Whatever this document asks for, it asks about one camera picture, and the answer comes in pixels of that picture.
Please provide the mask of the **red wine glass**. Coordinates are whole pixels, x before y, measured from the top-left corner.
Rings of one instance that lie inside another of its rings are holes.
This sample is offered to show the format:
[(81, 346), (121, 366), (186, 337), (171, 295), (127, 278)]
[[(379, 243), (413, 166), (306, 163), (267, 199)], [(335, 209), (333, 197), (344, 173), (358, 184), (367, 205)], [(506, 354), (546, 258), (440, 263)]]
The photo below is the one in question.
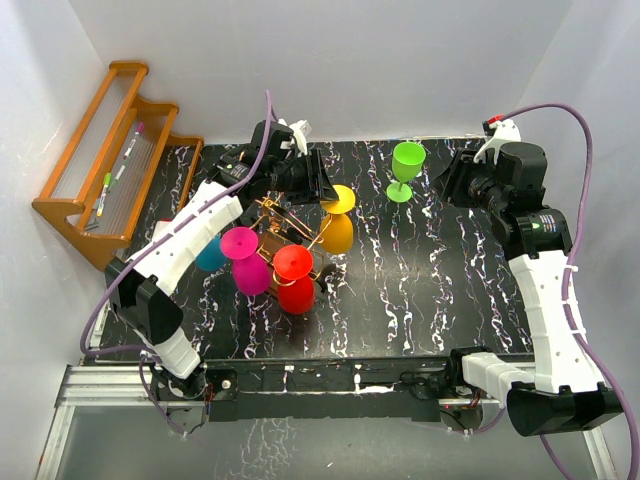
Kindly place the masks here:
[(287, 245), (276, 253), (273, 267), (281, 308), (293, 315), (308, 312), (315, 301), (313, 280), (309, 276), (313, 268), (311, 253), (301, 245)]

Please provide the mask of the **orange yellow wine glass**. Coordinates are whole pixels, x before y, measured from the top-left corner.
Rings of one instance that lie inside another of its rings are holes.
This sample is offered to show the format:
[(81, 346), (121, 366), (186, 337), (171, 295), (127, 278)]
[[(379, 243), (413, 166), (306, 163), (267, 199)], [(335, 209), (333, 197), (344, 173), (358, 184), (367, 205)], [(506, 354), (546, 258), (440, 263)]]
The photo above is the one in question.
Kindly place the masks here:
[(354, 230), (348, 213), (354, 209), (356, 197), (353, 190), (345, 185), (335, 185), (337, 200), (320, 202), (326, 212), (320, 225), (321, 247), (329, 254), (340, 255), (353, 245)]

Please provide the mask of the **magenta wine glass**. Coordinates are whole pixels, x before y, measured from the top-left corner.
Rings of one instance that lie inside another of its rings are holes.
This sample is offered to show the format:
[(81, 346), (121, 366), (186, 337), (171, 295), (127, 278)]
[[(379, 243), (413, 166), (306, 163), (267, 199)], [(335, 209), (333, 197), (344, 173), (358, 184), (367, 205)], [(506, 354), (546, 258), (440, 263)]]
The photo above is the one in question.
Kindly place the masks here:
[(231, 272), (237, 289), (248, 296), (265, 293), (271, 276), (266, 261), (257, 253), (259, 238), (248, 227), (234, 227), (221, 238), (222, 253), (232, 261)]

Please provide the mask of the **wooden shelf rack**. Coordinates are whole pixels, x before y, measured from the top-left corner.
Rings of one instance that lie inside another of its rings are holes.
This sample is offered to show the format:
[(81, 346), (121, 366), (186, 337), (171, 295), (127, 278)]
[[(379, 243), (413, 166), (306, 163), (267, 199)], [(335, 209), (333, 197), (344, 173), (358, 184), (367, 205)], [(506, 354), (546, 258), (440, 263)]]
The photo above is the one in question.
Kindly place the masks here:
[[(142, 61), (110, 63), (105, 77), (32, 206), (93, 267), (102, 271), (128, 248), (165, 150), (185, 147), (190, 163), (177, 206), (183, 208), (204, 141), (173, 132), (179, 108), (139, 90), (149, 68)], [(144, 131), (127, 162), (123, 154), (140, 122)], [(96, 207), (104, 176), (112, 174), (103, 215)]]

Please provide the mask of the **green capped marker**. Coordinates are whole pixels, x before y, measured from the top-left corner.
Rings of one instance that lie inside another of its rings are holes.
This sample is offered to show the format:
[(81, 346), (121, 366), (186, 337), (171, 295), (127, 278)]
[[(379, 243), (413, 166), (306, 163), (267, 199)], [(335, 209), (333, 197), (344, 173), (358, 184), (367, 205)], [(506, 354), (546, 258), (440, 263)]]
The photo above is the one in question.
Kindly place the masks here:
[(106, 198), (109, 193), (110, 185), (111, 185), (112, 174), (108, 172), (103, 179), (103, 185), (101, 189), (100, 196), (98, 198), (98, 204), (96, 207), (96, 216), (100, 218), (103, 215)]

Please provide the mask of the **aluminium base frame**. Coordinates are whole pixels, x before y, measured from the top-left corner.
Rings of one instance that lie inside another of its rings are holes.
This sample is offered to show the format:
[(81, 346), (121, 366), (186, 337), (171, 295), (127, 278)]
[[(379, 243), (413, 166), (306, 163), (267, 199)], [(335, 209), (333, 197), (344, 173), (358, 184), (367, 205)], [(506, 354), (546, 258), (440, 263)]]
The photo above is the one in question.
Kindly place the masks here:
[(53, 479), (79, 407), (158, 407), (183, 436), (171, 413), (200, 412), (200, 423), (258, 418), (400, 418), (434, 423), (447, 407), (507, 407), (497, 395), (479, 400), (456, 392), (453, 360), (446, 356), (306, 359), (215, 359), (203, 363), (181, 394), (156, 367), (81, 365), (66, 370), (37, 478)]

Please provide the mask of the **purple capped marker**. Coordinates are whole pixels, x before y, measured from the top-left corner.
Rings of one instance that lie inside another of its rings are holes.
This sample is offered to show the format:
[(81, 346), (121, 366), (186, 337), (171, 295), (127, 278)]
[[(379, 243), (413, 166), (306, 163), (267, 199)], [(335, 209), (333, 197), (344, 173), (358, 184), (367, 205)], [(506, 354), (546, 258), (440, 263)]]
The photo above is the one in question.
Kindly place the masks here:
[(131, 139), (131, 141), (130, 141), (129, 145), (127, 146), (127, 148), (126, 148), (126, 150), (125, 150), (125, 152), (124, 152), (124, 154), (123, 154), (123, 161), (124, 161), (124, 162), (127, 162), (127, 161), (128, 161), (128, 159), (129, 159), (129, 157), (130, 157), (130, 155), (131, 155), (131, 153), (132, 153), (132, 150), (133, 150), (133, 148), (134, 148), (134, 146), (135, 146), (135, 144), (136, 144), (137, 140), (140, 138), (141, 134), (142, 134), (142, 133), (143, 133), (143, 131), (144, 131), (144, 128), (145, 128), (144, 123), (143, 123), (143, 122), (140, 122), (140, 123), (138, 124), (138, 126), (137, 126), (137, 128), (136, 128), (135, 132), (134, 132), (134, 136), (133, 136), (133, 138)]

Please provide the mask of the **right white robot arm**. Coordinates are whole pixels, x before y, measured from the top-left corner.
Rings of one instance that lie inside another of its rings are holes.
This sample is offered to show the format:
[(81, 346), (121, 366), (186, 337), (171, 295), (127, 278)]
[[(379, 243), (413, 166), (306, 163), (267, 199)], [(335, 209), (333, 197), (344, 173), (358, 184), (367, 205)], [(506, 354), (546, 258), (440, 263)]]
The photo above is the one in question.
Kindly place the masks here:
[(497, 399), (525, 437), (591, 430), (623, 407), (578, 343), (577, 322), (565, 315), (575, 303), (562, 284), (572, 240), (564, 215), (543, 203), (545, 152), (514, 141), (494, 152), (496, 160), (476, 161), (476, 151), (458, 149), (433, 184), (448, 204), (489, 215), (524, 302), (535, 370), (525, 372), (483, 346), (454, 349), (447, 388), (460, 397), (480, 389)]

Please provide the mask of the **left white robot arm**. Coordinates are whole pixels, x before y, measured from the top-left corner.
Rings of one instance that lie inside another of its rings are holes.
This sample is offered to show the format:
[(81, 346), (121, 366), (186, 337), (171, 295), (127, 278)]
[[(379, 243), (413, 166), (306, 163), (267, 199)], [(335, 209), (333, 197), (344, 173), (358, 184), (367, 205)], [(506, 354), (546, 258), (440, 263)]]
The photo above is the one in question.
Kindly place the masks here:
[(307, 144), (305, 120), (261, 121), (249, 143), (229, 150), (210, 168), (192, 199), (153, 243), (105, 271), (114, 314), (127, 323), (172, 376), (182, 397), (206, 387), (201, 359), (182, 329), (182, 310), (171, 296), (185, 271), (225, 227), (270, 192), (293, 204), (334, 201), (338, 192), (318, 149)]

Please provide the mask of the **green wine glass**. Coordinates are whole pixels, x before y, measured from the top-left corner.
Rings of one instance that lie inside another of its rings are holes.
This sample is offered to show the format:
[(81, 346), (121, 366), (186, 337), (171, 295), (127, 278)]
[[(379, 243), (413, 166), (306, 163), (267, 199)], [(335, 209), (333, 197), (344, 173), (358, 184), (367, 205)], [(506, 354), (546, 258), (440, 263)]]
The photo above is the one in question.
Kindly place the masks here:
[(413, 191), (408, 183), (422, 170), (427, 152), (417, 142), (398, 143), (393, 149), (392, 173), (394, 180), (386, 189), (389, 200), (404, 203), (412, 198)]

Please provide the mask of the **blue wine glass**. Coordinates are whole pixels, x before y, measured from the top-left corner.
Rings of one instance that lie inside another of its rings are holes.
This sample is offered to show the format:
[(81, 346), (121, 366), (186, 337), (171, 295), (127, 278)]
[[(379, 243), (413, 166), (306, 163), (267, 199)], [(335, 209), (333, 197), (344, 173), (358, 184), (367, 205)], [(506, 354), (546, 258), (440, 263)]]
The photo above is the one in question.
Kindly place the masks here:
[(227, 261), (220, 247), (221, 237), (216, 235), (195, 259), (198, 269), (206, 272), (215, 272), (221, 269)]

